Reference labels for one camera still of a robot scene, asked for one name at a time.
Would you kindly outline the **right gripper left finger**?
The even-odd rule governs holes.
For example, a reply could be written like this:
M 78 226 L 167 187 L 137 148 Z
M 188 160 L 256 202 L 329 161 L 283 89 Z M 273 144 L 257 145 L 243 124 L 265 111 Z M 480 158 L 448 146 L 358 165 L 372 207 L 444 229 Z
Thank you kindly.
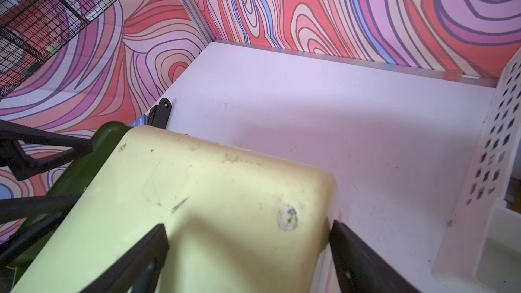
M 155 292 L 170 246 L 157 224 L 83 292 Z

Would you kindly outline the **green drawer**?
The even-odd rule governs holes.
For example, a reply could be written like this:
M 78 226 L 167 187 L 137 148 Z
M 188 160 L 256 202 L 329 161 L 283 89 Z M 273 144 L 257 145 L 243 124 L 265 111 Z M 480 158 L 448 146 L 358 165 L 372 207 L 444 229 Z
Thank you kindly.
M 48 196 L 82 194 L 95 178 L 103 164 L 107 161 L 124 134 L 131 129 L 122 122 L 107 122 L 103 124 L 90 139 L 93 152 L 78 160 L 72 161 L 65 171 L 51 186 Z M 53 236 L 51 231 L 38 242 L 24 251 L 6 268 L 14 272 L 12 286 L 23 276 L 25 271 Z

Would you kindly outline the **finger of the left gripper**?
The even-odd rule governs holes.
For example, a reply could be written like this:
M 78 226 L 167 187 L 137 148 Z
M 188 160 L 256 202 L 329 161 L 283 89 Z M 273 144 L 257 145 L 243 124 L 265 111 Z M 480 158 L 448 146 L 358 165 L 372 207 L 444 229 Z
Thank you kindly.
M 29 225 L 1 244 L 1 266 L 7 267 L 22 253 L 56 230 L 81 195 L 51 195 L 1 200 L 1 223 L 26 220 Z
M 1 167 L 27 180 L 94 151 L 88 138 L 47 132 L 1 121 Z

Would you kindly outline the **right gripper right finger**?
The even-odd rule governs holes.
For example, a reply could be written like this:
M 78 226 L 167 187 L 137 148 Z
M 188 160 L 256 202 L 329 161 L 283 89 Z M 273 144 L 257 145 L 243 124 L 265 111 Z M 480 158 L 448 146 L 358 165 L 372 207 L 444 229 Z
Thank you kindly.
M 329 244 L 340 291 L 418 293 L 354 231 L 338 220 L 332 224 Z

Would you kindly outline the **green drawer cabinet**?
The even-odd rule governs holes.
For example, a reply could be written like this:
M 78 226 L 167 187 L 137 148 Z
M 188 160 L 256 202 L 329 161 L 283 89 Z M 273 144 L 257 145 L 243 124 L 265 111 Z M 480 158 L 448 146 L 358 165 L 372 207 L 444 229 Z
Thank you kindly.
M 309 292 L 335 193 L 310 165 L 136 127 L 14 291 L 79 292 L 163 225 L 159 292 Z

